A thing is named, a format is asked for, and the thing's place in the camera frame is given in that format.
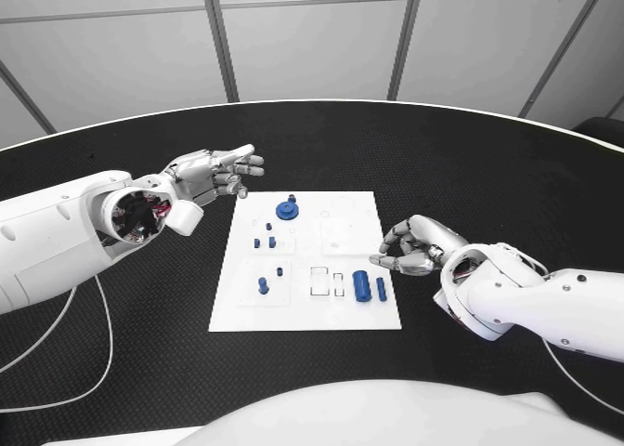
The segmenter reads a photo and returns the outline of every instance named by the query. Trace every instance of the black table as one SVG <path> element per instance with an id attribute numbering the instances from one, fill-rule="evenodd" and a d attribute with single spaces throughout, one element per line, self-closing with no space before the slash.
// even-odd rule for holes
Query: black table
<path id="1" fill-rule="evenodd" d="M 248 103 L 92 126 L 0 152 L 0 201 L 104 170 L 139 177 L 189 151 L 247 143 L 267 159 L 265 177 L 247 180 L 251 190 L 373 190 L 385 230 L 422 214 L 473 243 L 517 246 L 551 270 L 624 272 L 624 154 L 542 126 L 440 107 Z M 535 334 L 516 327 L 487 342 L 448 318 L 431 301 L 437 274 L 394 276 L 402 331 L 208 333 L 234 208 L 234 198 L 218 199 L 192 237 L 167 230 L 104 272 L 110 376 L 79 402 L 3 415 L 2 445 L 205 425 L 288 390 L 369 378 L 497 394 L 539 391 L 579 422 L 624 438 L 624 417 L 574 387 Z M 0 366 L 41 336 L 65 301 L 0 316 Z M 0 375 L 0 407 L 82 393 L 101 376 L 107 348 L 88 282 L 46 343 Z M 569 352 L 559 357 L 624 409 L 624 364 Z"/>

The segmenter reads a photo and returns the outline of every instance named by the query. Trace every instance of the white wall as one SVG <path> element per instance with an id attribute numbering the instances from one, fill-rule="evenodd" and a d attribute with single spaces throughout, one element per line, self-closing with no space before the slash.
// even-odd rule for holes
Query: white wall
<path id="1" fill-rule="evenodd" d="M 212 1 L 0 0 L 0 60 L 58 131 L 226 102 L 225 47 L 241 100 L 388 97 L 412 0 L 219 0 L 216 20 Z M 584 5 L 421 0 L 398 99 L 517 115 Z M 623 95 L 624 0 L 600 0 L 528 118 L 572 127 Z M 0 147 L 42 134 L 0 81 Z"/>

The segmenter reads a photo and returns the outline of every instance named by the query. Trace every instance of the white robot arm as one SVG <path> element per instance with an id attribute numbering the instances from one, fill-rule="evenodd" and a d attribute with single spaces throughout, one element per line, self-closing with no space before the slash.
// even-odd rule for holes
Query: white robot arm
<path id="1" fill-rule="evenodd" d="M 136 180 L 107 171 L 0 202 L 0 314 L 55 297 L 141 249 L 164 226 L 190 235 L 200 207 L 245 198 L 261 176 L 247 145 L 196 151 Z"/>
<path id="2" fill-rule="evenodd" d="M 404 256 L 386 256 L 399 240 Z M 399 223 L 370 262 L 409 275 L 441 270 L 435 302 L 453 319 L 494 341 L 522 325 L 548 342 L 624 362 L 624 274 L 542 264 L 504 243 L 468 244 L 425 216 Z"/>

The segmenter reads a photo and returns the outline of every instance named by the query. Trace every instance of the robotic hand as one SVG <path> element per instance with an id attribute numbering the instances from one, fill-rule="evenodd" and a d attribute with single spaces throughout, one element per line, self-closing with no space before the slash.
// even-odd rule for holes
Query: robotic hand
<path id="1" fill-rule="evenodd" d="M 404 256 L 385 256 L 399 241 Z M 441 223 L 412 216 L 369 261 L 402 274 L 441 270 L 435 303 L 494 341 L 522 325 L 561 348 L 624 362 L 624 274 L 546 267 L 506 243 L 468 244 Z"/>
<path id="2" fill-rule="evenodd" d="M 159 174 L 107 171 L 0 202 L 0 314 L 69 290 L 141 249 L 164 226 L 190 235 L 200 209 L 262 176 L 252 145 L 195 151 Z"/>

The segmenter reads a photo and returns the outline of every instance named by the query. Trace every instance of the black chair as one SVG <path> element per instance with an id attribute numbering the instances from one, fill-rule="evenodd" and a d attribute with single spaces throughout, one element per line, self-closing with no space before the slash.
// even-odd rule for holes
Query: black chair
<path id="1" fill-rule="evenodd" d="M 610 118 L 591 118 L 581 123 L 574 131 L 601 139 L 624 149 L 624 121 Z"/>

